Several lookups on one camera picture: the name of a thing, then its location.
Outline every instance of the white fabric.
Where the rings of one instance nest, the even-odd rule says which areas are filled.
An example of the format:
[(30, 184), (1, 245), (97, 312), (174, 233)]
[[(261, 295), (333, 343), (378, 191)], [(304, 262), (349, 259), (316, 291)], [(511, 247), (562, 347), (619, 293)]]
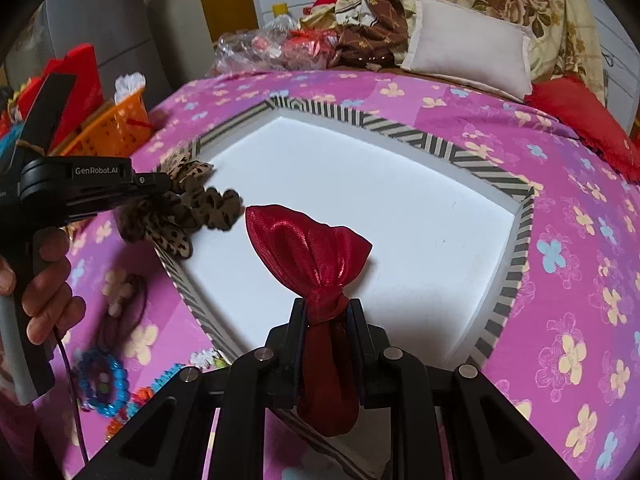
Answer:
[(517, 101), (531, 94), (528, 28), (445, 0), (415, 0), (415, 9), (404, 70)]

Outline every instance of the orange basket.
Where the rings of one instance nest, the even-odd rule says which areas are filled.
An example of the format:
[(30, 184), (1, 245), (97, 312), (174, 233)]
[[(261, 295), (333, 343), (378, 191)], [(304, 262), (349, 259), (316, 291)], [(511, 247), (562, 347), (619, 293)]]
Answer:
[(152, 133), (141, 90), (105, 111), (60, 155), (130, 156)]

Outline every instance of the finger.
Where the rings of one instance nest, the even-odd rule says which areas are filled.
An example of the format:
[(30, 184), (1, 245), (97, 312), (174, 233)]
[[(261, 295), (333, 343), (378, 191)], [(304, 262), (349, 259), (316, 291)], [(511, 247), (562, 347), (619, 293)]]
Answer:
[(43, 229), (40, 257), (46, 262), (56, 262), (65, 257), (69, 250), (69, 236), (55, 227)]
[(22, 307), (28, 316), (37, 316), (47, 301), (53, 298), (60, 286), (66, 282), (71, 272), (71, 264), (66, 258), (49, 264), (31, 280), (22, 295)]
[(66, 305), (71, 301), (71, 287), (63, 283), (38, 316), (27, 325), (27, 337), (34, 345), (44, 343), (58, 322)]
[(75, 327), (84, 319), (85, 312), (86, 303), (84, 300), (79, 296), (72, 297), (66, 304), (62, 315), (58, 318), (58, 322), (56, 323), (56, 327), (58, 327), (61, 338), (64, 337), (63, 333), (66, 333), (67, 330)]
[(14, 292), (15, 273), (4, 258), (0, 256), (0, 296), (8, 296)]

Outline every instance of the blue beaded bracelet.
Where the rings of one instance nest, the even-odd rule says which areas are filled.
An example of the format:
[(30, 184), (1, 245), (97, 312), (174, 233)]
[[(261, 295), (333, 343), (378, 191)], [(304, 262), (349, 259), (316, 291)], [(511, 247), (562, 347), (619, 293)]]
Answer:
[[(96, 361), (105, 361), (111, 370), (113, 377), (113, 387), (115, 389), (115, 399), (113, 402), (103, 402), (97, 397), (97, 391), (91, 387), (87, 378), (87, 372)], [(82, 360), (78, 363), (78, 383), (84, 393), (87, 404), (96, 410), (100, 415), (114, 416), (129, 400), (129, 381), (127, 381), (127, 371), (122, 364), (111, 354), (101, 352), (97, 348), (84, 352)]]

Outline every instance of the striped border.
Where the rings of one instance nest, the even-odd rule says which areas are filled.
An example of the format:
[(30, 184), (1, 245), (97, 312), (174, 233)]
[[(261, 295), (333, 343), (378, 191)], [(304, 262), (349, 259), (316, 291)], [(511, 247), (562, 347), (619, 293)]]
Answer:
[(180, 294), (184, 304), (191, 312), (191, 315), (200, 325), (202, 331), (207, 335), (216, 350), (220, 352), (223, 359), (230, 365), (238, 357), (240, 352), (228, 343), (228, 337), (220, 332), (211, 320), (211, 313), (204, 308), (204, 302), (200, 295), (194, 290), (193, 285), (182, 270), (176, 260), (158, 245), (154, 245), (156, 254), (164, 267), (167, 275), (174, 283), (175, 289)]
[[(366, 130), (376, 132), (385, 137), (396, 139), (400, 142), (423, 150), (433, 156), (442, 158), (450, 164), (471, 172), (476, 177), (488, 182), (501, 192), (508, 195), (517, 203), (522, 204), (522, 216), (516, 234), (516, 245), (511, 254), (510, 266), (505, 280), (502, 283), (500, 295), (495, 303), (493, 311), (489, 315), (484, 329), (467, 362), (476, 368), (482, 369), (487, 359), (492, 354), (502, 330), (509, 319), (513, 302), (515, 301), (522, 273), (527, 263), (529, 244), (531, 242), (531, 230), (533, 225), (534, 190), (523, 180), (513, 174), (498, 168), (488, 160), (484, 160), (473, 152), (468, 152), (457, 147), (453, 142), (437, 137), (428, 132), (417, 130), (396, 121), (380, 118), (354, 108), (342, 107), (335, 104), (317, 101), (308, 101), (299, 98), (287, 98), (274, 96), (269, 100), (245, 110), (244, 112), (219, 124), (199, 138), (189, 142), (183, 149), (188, 150), (192, 157), (200, 154), (201, 150), (220, 135), (228, 132), (236, 126), (254, 120), (262, 114), (274, 109), (285, 108), (302, 113), (326, 117), (341, 123), (352, 124)], [(225, 360), (231, 364), (239, 353), (227, 342), (225, 335), (221, 333), (210, 320), (211, 314), (203, 308), (203, 302), (194, 290), (182, 267), (165, 251), (156, 246), (162, 265), (174, 282), (175, 288), (187, 305), (189, 311), (198, 322), (204, 333), (218, 350), (222, 350)], [(287, 410), (274, 410), (274, 413), (283, 420), (295, 433), (304, 438), (316, 451), (335, 458), (342, 469), (352, 478), (358, 480), (375, 480), (375, 476), (364, 471), (346, 453), (333, 446), (325, 437), (315, 432), (311, 427), (301, 421), (297, 416)]]

